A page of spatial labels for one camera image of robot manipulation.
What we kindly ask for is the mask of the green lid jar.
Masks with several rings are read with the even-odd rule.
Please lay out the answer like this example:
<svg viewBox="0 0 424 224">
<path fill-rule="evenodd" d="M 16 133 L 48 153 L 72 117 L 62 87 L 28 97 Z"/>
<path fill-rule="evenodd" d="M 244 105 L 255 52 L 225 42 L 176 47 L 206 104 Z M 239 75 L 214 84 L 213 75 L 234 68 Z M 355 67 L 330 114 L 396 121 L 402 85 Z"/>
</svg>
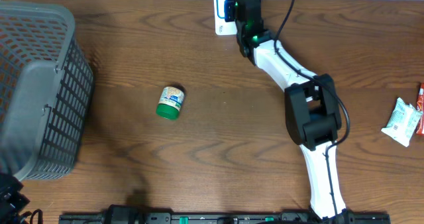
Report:
<svg viewBox="0 0 424 224">
<path fill-rule="evenodd" d="M 167 86 L 162 90 L 156 114 L 169 120 L 176 120 L 184 102 L 185 94 L 182 89 Z"/>
</svg>

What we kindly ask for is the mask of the mint green wipes pack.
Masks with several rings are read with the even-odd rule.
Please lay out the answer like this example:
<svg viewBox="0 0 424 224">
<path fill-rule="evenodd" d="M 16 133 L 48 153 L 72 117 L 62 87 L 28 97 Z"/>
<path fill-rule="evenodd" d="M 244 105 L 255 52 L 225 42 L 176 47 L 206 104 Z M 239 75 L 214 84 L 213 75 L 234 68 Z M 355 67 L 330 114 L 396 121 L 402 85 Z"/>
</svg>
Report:
<svg viewBox="0 0 424 224">
<path fill-rule="evenodd" d="M 396 99 L 388 124 L 381 131 L 404 147 L 408 147 L 422 114 L 422 111 L 416 110 L 411 104 L 406 104 L 399 97 Z"/>
</svg>

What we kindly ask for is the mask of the red Top chocolate bar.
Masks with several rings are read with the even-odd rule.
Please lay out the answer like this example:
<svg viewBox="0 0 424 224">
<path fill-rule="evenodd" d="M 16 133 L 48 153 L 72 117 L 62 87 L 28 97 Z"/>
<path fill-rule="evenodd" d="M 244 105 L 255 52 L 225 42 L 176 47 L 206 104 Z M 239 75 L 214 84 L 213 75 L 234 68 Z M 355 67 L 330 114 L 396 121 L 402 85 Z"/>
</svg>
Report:
<svg viewBox="0 0 424 224">
<path fill-rule="evenodd" d="M 421 112 L 420 120 L 417 126 L 417 135 L 423 135 L 423 102 L 424 102 L 424 83 L 421 83 L 417 97 L 417 110 Z"/>
</svg>

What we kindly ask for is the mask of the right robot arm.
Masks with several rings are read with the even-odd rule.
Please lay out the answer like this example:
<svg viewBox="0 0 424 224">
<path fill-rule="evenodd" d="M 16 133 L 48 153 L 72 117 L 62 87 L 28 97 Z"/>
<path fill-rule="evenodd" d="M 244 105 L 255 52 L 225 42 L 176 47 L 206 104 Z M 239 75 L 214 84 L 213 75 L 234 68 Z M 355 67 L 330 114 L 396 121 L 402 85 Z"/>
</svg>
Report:
<svg viewBox="0 0 424 224">
<path fill-rule="evenodd" d="M 322 221 L 335 221 L 346 209 L 337 174 L 337 145 L 346 107 L 328 74 L 304 68 L 282 46 L 279 34 L 264 26 L 262 0 L 224 0 L 221 15 L 235 24 L 240 53 L 267 73 L 284 93 L 286 129 L 302 151 L 311 188 L 310 208 Z"/>
</svg>

